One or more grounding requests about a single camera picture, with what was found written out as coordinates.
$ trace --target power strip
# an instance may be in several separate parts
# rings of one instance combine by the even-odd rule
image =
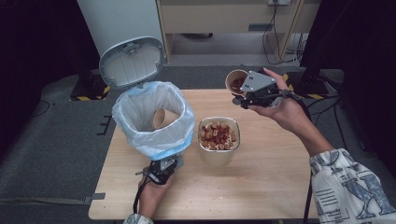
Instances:
[[[290,5],[290,0],[268,0],[268,5],[274,6],[275,3],[278,6],[288,6]]]

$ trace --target gray carpet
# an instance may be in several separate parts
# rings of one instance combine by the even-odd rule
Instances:
[[[165,66],[155,80],[171,81],[181,89],[223,89],[225,77],[234,69],[257,71],[260,67]],[[272,69],[279,74],[297,71],[296,67]],[[77,81],[78,76],[66,77],[49,84],[42,91],[43,102],[37,105],[34,116],[0,167],[0,199],[51,198],[79,202],[94,193],[115,128],[112,119],[107,129],[105,124],[122,91],[112,90],[101,101],[69,101]],[[311,114],[323,111],[336,100],[332,98],[314,104],[310,107]],[[309,105],[314,100],[305,102]],[[336,112],[346,146],[333,109],[312,118],[335,147],[347,147],[356,161],[381,178],[391,204],[395,205],[396,180],[374,152],[361,150],[360,140],[340,105],[336,106]],[[88,204],[0,204],[0,223],[113,223],[90,220],[88,211]],[[301,220],[285,220],[284,223],[301,223]]]

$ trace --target hand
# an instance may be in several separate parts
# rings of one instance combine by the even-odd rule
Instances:
[[[286,90],[288,88],[282,76],[266,68],[264,68],[264,72],[276,79],[279,89]],[[296,134],[310,156],[333,149],[332,145],[306,116],[301,106],[293,99],[282,99],[275,107],[271,108],[258,105],[250,105],[248,108],[256,111],[259,115],[273,119],[280,127]]]
[[[144,178],[143,176],[143,179],[139,182],[139,187],[143,184]],[[172,183],[172,175],[164,185],[157,185],[151,181],[147,183],[140,194],[138,214],[153,219],[163,196],[171,188]]]

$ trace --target person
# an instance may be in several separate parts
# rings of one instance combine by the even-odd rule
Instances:
[[[276,79],[279,89],[288,88],[282,76],[265,68],[264,72]],[[312,190],[320,223],[396,223],[396,210],[382,190],[379,178],[355,162],[345,149],[334,148],[295,100],[283,99],[271,108],[257,105],[248,108],[275,120],[303,142],[310,156]],[[149,183],[140,198],[139,215],[132,214],[124,223],[153,223],[155,210],[171,185],[172,178],[164,186]],[[147,221],[138,222],[137,217]]]

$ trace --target yellow and black hazard tape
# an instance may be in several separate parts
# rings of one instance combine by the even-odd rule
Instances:
[[[291,85],[290,80],[289,80],[289,75],[288,74],[284,74],[283,79],[286,81],[286,84],[288,85],[288,88],[290,91],[294,91],[293,85]],[[328,94],[303,94],[303,95],[299,95],[305,99],[324,99],[327,98],[329,95]]]
[[[109,91],[110,91],[110,87],[106,86],[105,89],[103,90],[103,93],[101,95],[96,95],[96,96],[85,96],[85,95],[71,96],[70,100],[71,101],[104,100],[104,99],[106,99],[107,94],[108,94]]]

